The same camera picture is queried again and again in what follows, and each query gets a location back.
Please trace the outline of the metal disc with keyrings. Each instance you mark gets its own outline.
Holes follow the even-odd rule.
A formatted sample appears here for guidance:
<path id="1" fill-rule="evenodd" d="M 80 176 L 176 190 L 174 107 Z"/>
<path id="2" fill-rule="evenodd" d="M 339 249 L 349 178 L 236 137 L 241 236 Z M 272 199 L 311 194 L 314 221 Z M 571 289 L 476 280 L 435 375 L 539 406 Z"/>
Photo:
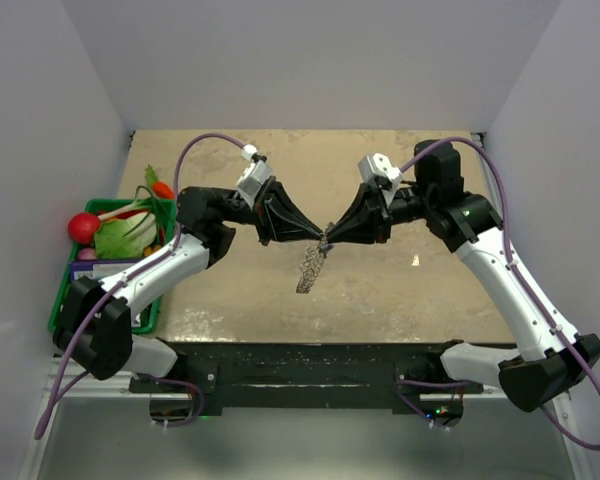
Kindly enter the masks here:
<path id="1" fill-rule="evenodd" d="M 333 248 L 332 247 L 327 252 L 322 252 L 318 249 L 318 246 L 321 240 L 327 240 L 327 233 L 333 226 L 334 224 L 329 222 L 318 243 L 307 248 L 305 258 L 300 267 L 301 276 L 296 286 L 296 292 L 298 294 L 308 294 L 315 284 L 315 281 L 317 280 L 323 268 L 327 255 Z"/>

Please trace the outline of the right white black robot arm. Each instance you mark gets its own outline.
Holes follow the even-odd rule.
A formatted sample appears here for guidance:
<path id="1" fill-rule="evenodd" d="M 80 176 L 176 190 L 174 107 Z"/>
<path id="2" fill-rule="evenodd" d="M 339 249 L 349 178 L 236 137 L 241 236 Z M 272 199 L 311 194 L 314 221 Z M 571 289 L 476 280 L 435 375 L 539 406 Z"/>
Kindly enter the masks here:
<path id="1" fill-rule="evenodd" d="M 495 386 L 518 409 L 532 412 L 584 379 L 600 358 L 600 339 L 579 333 L 541 291 L 506 237 L 500 211 L 465 190 L 452 144 L 427 140 L 414 152 L 413 182 L 384 154 L 361 159 L 362 183 L 327 240 L 384 243 L 393 226 L 424 220 L 480 282 L 515 339 L 511 349 L 443 345 L 439 360 L 425 369 L 428 386 L 439 393 L 462 381 Z"/>

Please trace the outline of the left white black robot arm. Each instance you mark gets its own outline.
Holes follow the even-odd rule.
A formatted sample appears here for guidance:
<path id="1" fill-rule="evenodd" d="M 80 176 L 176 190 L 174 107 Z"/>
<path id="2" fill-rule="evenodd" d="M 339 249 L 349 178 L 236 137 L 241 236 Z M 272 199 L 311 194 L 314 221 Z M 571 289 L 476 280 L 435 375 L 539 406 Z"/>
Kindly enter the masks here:
<path id="1" fill-rule="evenodd" d="M 262 245 L 322 236 L 275 178 L 266 180 L 252 202 L 235 190 L 188 187 L 176 206 L 180 230 L 156 253 L 115 275 L 71 284 L 53 332 L 63 365 L 74 361 L 98 380 L 119 372 L 150 375 L 163 391 L 176 392 L 187 380 L 178 353 L 165 341 L 133 334 L 132 319 L 181 281 L 219 262 L 238 224 L 253 226 Z"/>

